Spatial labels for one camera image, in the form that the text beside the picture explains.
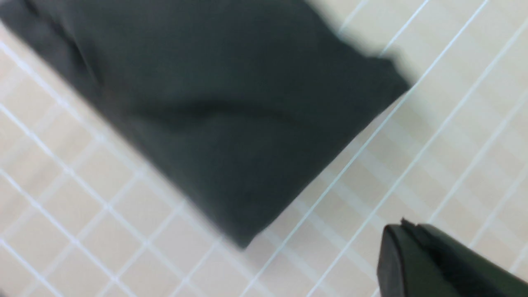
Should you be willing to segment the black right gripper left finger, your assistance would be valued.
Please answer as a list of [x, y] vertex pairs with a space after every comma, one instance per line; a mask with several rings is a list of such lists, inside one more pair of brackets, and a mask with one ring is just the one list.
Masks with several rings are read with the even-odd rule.
[[377, 266], [382, 297], [446, 297], [448, 285], [416, 224], [388, 224]]

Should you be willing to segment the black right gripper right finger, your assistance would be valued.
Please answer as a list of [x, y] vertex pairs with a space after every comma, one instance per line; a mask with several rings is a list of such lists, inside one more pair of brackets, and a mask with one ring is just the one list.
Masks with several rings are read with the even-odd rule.
[[460, 297], [526, 297], [527, 282], [430, 224], [402, 220], [402, 227], [426, 252]]

